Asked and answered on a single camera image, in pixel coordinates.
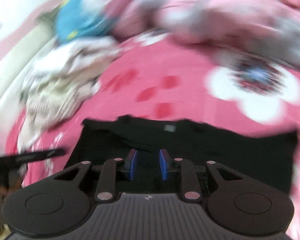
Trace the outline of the black t-shirt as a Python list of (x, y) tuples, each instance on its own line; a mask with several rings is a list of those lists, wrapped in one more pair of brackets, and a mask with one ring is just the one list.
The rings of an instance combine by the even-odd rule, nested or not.
[(216, 161), (282, 192), (290, 191), (298, 131), (266, 137), (245, 137), (191, 120), (154, 121), (120, 116), (115, 121), (83, 121), (81, 136), (67, 166), (81, 161), (101, 165), (110, 158), (138, 152), (141, 177), (158, 172), (159, 151), (196, 165)]

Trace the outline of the white shirt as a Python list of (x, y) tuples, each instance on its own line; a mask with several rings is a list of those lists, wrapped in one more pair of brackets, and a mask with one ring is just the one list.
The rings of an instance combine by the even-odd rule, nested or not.
[(101, 75), (120, 54), (120, 46), (111, 36), (79, 38), (36, 59), (24, 85), (53, 79), (86, 82)]

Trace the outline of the beige houndstooth garment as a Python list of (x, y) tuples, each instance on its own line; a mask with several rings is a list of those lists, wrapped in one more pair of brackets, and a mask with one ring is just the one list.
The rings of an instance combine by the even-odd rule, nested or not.
[(98, 79), (84, 83), (58, 80), (28, 92), (25, 120), (17, 140), (18, 151), (28, 149), (43, 132), (71, 118), (100, 87)]

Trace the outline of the pink floral bed blanket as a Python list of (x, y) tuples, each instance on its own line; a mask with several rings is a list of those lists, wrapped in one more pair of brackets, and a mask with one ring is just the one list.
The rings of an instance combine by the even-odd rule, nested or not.
[[(239, 70), (236, 58), (206, 46), (185, 46), (164, 34), (143, 34), (122, 45), (123, 55), (103, 73), (100, 90), (76, 114), (44, 131), (31, 150), (73, 149), (85, 118), (118, 116), (152, 120), (190, 119), (242, 135), (300, 131), (300, 72), (277, 64)], [(288, 229), (300, 239), (300, 144), (294, 157)]]

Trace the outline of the pink white headboard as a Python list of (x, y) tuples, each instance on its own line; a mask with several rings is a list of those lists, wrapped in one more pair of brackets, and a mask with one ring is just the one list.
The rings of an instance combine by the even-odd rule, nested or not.
[(61, 0), (43, 3), (0, 42), (0, 133), (10, 129), (18, 114), (21, 84), (29, 71), (29, 62), (54, 37), (49, 24), (40, 22), (38, 17), (60, 3)]

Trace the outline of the blue patterned quilt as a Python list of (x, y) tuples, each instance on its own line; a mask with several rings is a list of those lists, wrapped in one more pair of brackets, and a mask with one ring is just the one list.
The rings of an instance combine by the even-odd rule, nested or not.
[(106, 35), (115, 22), (115, 18), (106, 13), (109, 3), (110, 0), (63, 0), (56, 19), (59, 42)]

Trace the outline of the pink grey floral duvet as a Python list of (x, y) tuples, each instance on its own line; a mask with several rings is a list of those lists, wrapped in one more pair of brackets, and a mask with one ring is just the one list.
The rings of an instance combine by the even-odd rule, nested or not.
[(152, 28), (300, 69), (300, 10), (284, 0), (132, 0), (111, 33), (126, 39)]

